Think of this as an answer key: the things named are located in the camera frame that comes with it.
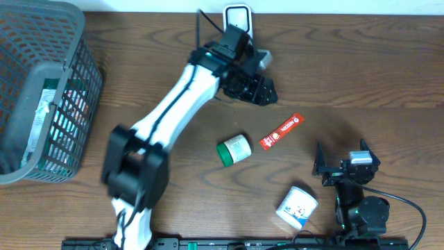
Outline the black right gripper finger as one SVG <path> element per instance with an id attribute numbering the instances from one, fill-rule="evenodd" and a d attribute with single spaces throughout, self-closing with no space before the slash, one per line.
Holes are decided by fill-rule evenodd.
<path id="1" fill-rule="evenodd" d="M 323 148 L 322 148 L 321 143 L 317 142 L 315 161 L 314 161 L 314 166 L 313 166 L 311 174 L 313 176 L 320 176 L 320 175 L 324 174 L 326 171 L 327 171 L 327 165 L 326 165 L 324 154 L 323 154 Z"/>
<path id="2" fill-rule="evenodd" d="M 360 150 L 361 151 L 370 151 L 369 146 L 367 145 L 365 139 L 360 139 Z"/>

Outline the red coffee stick sachet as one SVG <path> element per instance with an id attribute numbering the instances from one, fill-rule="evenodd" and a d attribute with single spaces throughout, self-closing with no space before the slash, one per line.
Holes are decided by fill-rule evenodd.
<path id="1" fill-rule="evenodd" d="M 304 121 L 305 118 L 300 113 L 295 112 L 273 132 L 259 141 L 261 147 L 265 151 L 268 151 L 274 144 L 276 144 L 294 128 L 301 125 Z"/>

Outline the white blue labelled jar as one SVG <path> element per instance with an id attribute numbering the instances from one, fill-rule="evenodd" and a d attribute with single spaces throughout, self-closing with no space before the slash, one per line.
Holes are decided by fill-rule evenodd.
<path id="1" fill-rule="evenodd" d="M 301 230 L 318 206 L 317 200 L 299 187 L 292 186 L 276 214 L 292 227 Z"/>

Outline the green lid white jar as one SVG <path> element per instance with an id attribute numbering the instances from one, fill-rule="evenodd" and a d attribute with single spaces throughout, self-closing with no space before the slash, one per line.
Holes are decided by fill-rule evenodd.
<path id="1" fill-rule="evenodd" d="M 242 134 L 218 144 L 216 151 L 225 167 L 246 159 L 252 153 L 246 137 Z"/>

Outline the white red package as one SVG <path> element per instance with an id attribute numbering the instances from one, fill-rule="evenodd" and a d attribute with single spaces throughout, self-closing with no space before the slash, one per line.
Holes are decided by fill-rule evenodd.
<path id="1" fill-rule="evenodd" d="M 44 80 L 44 85 L 42 89 L 42 93 L 40 96 L 40 100 L 37 106 L 37 110 L 35 111 L 35 116 L 33 120 L 33 124 L 31 127 L 31 132 L 28 138 L 27 147 L 25 149 L 22 161 L 20 163 L 20 167 L 24 167 L 25 164 L 31 159 L 35 149 L 37 147 L 37 143 L 39 140 L 40 132 L 43 127 L 44 119 L 46 115 L 50 111 L 50 103 L 53 101 L 53 98 L 56 94 L 56 89 L 58 86 L 59 79 L 58 78 L 46 78 Z M 74 118 L 76 122 L 78 122 L 81 126 L 85 124 L 85 118 L 82 116 L 83 112 L 87 112 L 89 106 L 86 104 L 84 98 L 81 97 L 79 93 L 75 90 L 65 90 L 64 93 L 67 95 L 67 98 L 72 100 L 74 104 L 70 104 L 68 100 L 64 100 L 59 107 L 66 112 L 67 115 Z M 61 126 L 70 136 L 77 137 L 79 135 L 79 129 L 75 127 L 74 123 L 65 118 L 64 115 L 61 115 L 59 111 L 56 112 L 53 120 L 56 122 L 58 126 Z M 58 129 L 51 127 L 49 135 L 57 141 L 57 143 L 61 144 L 66 149 L 70 151 L 74 151 L 77 147 L 74 141 L 72 141 L 68 135 L 65 135 L 64 132 L 60 132 Z"/>

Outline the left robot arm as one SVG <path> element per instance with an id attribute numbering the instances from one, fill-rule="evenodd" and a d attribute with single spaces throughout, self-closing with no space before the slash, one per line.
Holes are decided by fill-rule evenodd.
<path id="1" fill-rule="evenodd" d="M 117 214 L 118 249 L 147 249 L 151 211 L 169 182 L 169 153 L 193 116 L 222 89 L 258 106 L 276 103 L 273 80 L 260 71 L 271 52 L 257 49 L 249 34 L 229 25 L 218 42 L 197 45 L 178 82 L 131 128 L 116 126 L 109 137 L 102 182 Z"/>

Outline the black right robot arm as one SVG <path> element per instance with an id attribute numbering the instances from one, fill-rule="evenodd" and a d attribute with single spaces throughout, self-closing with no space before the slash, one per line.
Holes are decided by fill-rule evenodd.
<path id="1" fill-rule="evenodd" d="M 377 239 L 386 232 L 390 205 L 386 199 L 365 196 L 363 185 L 375 177 L 380 161 L 365 140 L 360 140 L 360 150 L 351 151 L 349 158 L 338 167 L 328 167 L 320 143 L 312 174 L 322 177 L 322 186 L 335 188 L 335 216 L 343 231 L 340 244 L 348 240 Z"/>

